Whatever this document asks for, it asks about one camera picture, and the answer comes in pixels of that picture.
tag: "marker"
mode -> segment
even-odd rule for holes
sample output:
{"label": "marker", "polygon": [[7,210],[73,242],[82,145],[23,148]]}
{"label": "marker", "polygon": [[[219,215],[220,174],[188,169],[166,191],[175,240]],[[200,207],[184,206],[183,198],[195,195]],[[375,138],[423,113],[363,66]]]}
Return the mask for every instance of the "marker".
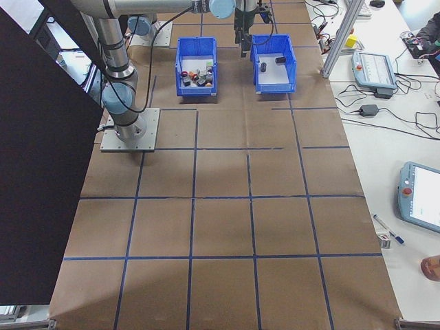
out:
{"label": "marker", "polygon": [[382,227],[384,227],[386,230],[388,230],[388,232],[390,233],[390,235],[392,236],[392,237],[394,237],[395,238],[395,240],[396,241],[398,241],[400,244],[403,244],[403,243],[405,243],[405,241],[400,237],[400,236],[397,236],[397,234],[395,233],[395,232],[393,232],[392,230],[391,230],[391,228],[389,228],[378,216],[377,216],[377,214],[373,214],[373,218],[374,218],[374,220],[376,220],[378,223],[380,223],[380,225],[382,226]]}

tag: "yellow object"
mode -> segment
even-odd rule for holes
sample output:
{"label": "yellow object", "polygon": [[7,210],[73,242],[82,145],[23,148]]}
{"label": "yellow object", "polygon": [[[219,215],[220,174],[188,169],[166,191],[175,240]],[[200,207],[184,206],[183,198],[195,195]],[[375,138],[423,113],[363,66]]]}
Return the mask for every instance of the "yellow object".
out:
{"label": "yellow object", "polygon": [[354,35],[350,34],[350,35],[349,35],[349,38],[346,40],[345,45],[346,45],[347,47],[353,48],[354,45],[356,44],[356,41],[358,41],[357,36],[354,36]]}

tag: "screen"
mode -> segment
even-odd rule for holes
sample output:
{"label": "screen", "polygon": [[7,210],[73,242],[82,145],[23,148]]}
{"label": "screen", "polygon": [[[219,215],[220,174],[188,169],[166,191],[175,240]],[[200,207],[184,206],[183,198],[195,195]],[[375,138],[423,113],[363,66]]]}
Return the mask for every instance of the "screen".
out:
{"label": "screen", "polygon": [[369,83],[392,85],[390,69],[386,57],[382,55],[361,54],[365,80]]}
{"label": "screen", "polygon": [[440,173],[415,166],[410,216],[440,226]]}

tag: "metal mounting plate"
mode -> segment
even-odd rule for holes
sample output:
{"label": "metal mounting plate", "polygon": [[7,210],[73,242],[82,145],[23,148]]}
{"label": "metal mounting plate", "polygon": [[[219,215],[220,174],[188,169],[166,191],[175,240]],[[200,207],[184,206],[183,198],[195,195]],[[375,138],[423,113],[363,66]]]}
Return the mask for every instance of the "metal mounting plate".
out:
{"label": "metal mounting plate", "polygon": [[[160,21],[159,24],[162,26],[165,24],[164,21]],[[154,46],[156,47],[170,47],[171,42],[171,32],[173,31],[173,22],[167,24],[166,27],[164,27],[160,33],[157,35],[157,38],[154,42]],[[151,46],[151,42],[142,39],[140,36],[134,35],[133,39],[131,40],[132,46]]]}
{"label": "metal mounting plate", "polygon": [[[140,113],[146,121],[146,132],[140,139],[124,142],[118,138],[114,129],[106,129],[102,137],[100,150],[103,153],[153,152],[156,147],[157,127],[159,126],[160,109],[147,108]],[[113,126],[109,117],[107,125]]]}

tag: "red emergency stop button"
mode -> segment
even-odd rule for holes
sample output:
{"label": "red emergency stop button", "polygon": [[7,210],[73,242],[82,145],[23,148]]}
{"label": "red emergency stop button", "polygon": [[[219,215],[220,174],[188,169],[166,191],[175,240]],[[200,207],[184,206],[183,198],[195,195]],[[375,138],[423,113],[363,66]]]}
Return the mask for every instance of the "red emergency stop button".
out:
{"label": "red emergency stop button", "polygon": [[409,196],[409,195],[411,195],[413,193],[413,190],[411,188],[404,188],[401,191],[401,193],[404,194],[405,196]]}

